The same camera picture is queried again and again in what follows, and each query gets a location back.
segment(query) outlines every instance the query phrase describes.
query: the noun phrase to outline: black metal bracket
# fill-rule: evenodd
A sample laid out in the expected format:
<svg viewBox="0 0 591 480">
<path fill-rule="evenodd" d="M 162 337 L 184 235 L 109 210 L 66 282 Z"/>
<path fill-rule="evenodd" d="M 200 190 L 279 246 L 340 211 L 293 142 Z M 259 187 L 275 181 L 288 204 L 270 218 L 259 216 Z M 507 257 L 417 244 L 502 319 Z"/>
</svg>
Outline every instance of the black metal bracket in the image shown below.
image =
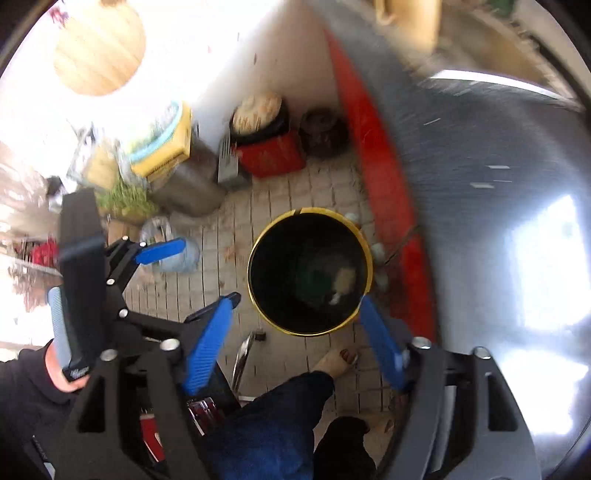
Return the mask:
<svg viewBox="0 0 591 480">
<path fill-rule="evenodd" d="M 184 360 L 219 300 L 184 323 L 129 311 L 122 292 L 143 247 L 121 239 L 106 249 L 101 243 L 99 249 L 94 201 L 84 190 L 66 196 L 62 213 L 60 258 L 69 331 L 76 335 L 80 357 L 92 360 L 94 369 L 61 437 L 57 480 L 215 479 L 180 385 Z M 76 226 L 72 210 L 80 209 L 84 221 Z M 73 217 L 79 219 L 79 212 Z M 227 298 L 233 307 L 240 302 L 236 292 Z M 387 319 L 385 324 L 410 354 L 405 370 L 410 403 L 376 478 L 538 480 L 531 436 L 486 349 L 478 347 L 471 355 L 450 353 L 427 339 L 413 339 L 400 320 Z M 450 387 L 453 421 L 444 429 L 441 420 Z M 215 398 L 212 392 L 221 395 Z M 201 395 L 214 397 L 227 414 L 239 408 L 219 367 Z M 164 473 L 154 469 L 141 436 L 139 414 L 145 398 L 165 452 Z"/>
</svg>

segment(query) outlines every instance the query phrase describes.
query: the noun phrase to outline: red container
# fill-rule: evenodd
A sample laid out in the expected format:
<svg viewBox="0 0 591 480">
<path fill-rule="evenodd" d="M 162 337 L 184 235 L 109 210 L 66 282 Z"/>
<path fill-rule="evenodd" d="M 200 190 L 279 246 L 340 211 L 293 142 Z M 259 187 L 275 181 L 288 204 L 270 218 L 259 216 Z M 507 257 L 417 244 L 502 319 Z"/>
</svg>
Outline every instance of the red container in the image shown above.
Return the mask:
<svg viewBox="0 0 591 480">
<path fill-rule="evenodd" d="M 234 154 L 242 166 L 258 178 L 283 175 L 306 166 L 300 139 L 293 130 L 270 140 L 235 147 Z"/>
</svg>

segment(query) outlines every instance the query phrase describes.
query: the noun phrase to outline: sunlight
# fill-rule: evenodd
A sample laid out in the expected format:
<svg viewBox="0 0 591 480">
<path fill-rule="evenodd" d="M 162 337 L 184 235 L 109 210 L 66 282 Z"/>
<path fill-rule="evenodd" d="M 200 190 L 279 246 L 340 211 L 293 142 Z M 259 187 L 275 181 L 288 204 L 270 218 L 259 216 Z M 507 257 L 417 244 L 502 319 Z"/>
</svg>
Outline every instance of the sunlight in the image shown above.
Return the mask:
<svg viewBox="0 0 591 480">
<path fill-rule="evenodd" d="M 512 235 L 524 325 L 557 330 L 591 310 L 588 259 L 573 199 L 567 195 Z"/>
<path fill-rule="evenodd" d="M 570 431 L 577 383 L 589 367 L 551 352 L 516 350 L 500 368 L 532 434 Z"/>
</svg>

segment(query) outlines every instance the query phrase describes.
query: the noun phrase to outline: clay pot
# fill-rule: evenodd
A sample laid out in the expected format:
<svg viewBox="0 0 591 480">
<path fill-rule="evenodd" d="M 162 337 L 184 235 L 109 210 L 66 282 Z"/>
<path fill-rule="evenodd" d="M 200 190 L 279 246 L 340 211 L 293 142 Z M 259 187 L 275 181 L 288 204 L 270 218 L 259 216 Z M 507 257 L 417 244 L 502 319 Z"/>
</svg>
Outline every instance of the clay pot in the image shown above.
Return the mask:
<svg viewBox="0 0 591 480">
<path fill-rule="evenodd" d="M 347 148 L 349 134 L 342 118 L 330 108 L 308 110 L 300 122 L 300 138 L 308 156 L 331 158 Z"/>
</svg>

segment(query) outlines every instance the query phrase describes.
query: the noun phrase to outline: yellow bucket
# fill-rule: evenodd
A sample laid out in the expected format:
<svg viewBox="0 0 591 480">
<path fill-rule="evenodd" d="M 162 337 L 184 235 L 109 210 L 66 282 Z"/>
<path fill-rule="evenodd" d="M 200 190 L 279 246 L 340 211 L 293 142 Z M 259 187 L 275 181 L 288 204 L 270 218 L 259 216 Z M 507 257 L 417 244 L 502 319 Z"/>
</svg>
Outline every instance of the yellow bucket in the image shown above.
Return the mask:
<svg viewBox="0 0 591 480">
<path fill-rule="evenodd" d="M 273 220 L 248 261 L 248 293 L 260 314 L 284 333 L 318 336 L 347 325 L 372 283 L 369 246 L 359 228 L 323 208 Z"/>
</svg>

